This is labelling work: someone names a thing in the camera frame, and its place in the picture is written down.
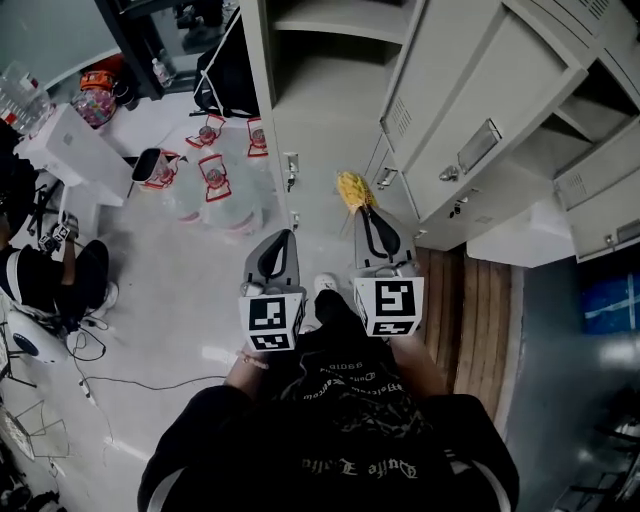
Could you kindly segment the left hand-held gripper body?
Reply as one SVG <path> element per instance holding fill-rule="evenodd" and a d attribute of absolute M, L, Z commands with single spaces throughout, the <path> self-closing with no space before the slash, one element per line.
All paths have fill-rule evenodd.
<path fill-rule="evenodd" d="M 291 230 L 283 229 L 268 237 L 276 241 L 282 231 Z M 296 237 L 291 232 L 285 275 L 275 279 L 271 276 L 268 281 L 260 276 L 256 267 L 259 245 L 245 261 L 238 303 L 245 340 L 255 352 L 293 350 L 304 320 L 306 290 L 300 283 Z"/>

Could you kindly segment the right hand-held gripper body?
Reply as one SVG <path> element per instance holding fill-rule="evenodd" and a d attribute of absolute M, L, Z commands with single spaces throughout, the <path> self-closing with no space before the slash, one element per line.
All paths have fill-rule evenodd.
<path fill-rule="evenodd" d="M 424 277 L 420 274 L 413 237 L 398 219 L 379 207 L 374 209 L 400 237 L 397 254 L 384 251 L 370 221 L 375 255 L 367 252 L 359 208 L 354 216 L 353 296 L 369 337 L 403 337 L 414 334 L 423 316 Z"/>

